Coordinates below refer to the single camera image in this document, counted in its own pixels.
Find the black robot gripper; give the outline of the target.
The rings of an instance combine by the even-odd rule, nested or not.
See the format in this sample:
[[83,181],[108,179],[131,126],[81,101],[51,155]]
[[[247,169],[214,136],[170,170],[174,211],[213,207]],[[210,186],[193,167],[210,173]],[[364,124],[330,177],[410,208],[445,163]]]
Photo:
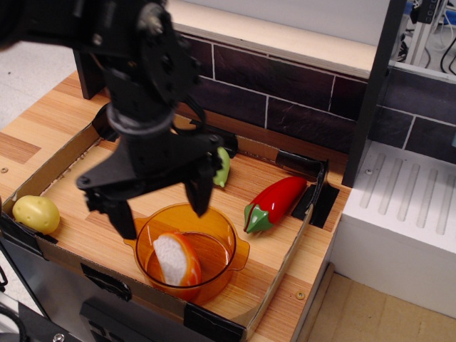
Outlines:
[[194,213],[208,209],[213,178],[222,168],[218,135],[177,135],[155,138],[120,138],[115,152],[82,174],[77,186],[83,190],[88,209],[105,214],[123,239],[136,239],[137,232],[126,200],[183,183]]

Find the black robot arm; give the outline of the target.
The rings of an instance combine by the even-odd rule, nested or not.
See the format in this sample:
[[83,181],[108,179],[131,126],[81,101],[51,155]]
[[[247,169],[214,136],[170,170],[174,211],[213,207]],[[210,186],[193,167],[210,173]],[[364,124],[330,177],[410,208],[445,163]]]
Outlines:
[[193,211],[207,211],[222,139],[203,125],[174,124],[180,103],[205,114],[190,96],[200,65],[164,1],[3,1],[1,47],[20,41],[90,54],[103,72],[106,118],[119,144],[78,178],[89,210],[106,214],[126,239],[136,237],[131,198],[182,183]]

